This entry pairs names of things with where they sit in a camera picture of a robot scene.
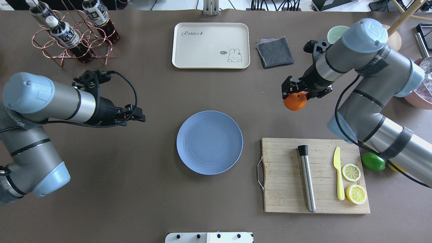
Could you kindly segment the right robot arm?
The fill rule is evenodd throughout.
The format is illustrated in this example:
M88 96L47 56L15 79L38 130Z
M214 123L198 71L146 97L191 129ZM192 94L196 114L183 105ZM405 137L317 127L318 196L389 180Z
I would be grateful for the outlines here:
M388 44L382 24L365 18L356 22L329 45L324 40L304 46L313 63L301 78L282 84L282 98L306 92L307 99L321 98L350 70L362 77L344 103L335 109L328 128L346 142L364 144L383 160L404 169L427 186L432 183L431 144L381 114L392 97L405 97L423 81L424 71Z

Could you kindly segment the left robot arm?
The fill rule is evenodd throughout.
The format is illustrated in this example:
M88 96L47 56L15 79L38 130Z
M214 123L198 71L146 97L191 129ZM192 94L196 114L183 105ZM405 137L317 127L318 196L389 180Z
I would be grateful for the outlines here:
M1 101L1 141L13 162L1 166L1 205L29 193L46 196L71 176L43 125L64 123L106 129L145 121L137 101L118 107L100 95L100 85L117 71L85 71L72 86L26 72L14 74Z

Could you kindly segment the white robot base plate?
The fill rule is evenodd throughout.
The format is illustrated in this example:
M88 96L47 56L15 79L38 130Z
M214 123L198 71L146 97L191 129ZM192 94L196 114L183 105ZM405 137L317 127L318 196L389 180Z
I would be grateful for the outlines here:
M169 233L165 243L253 243L250 232L191 232Z

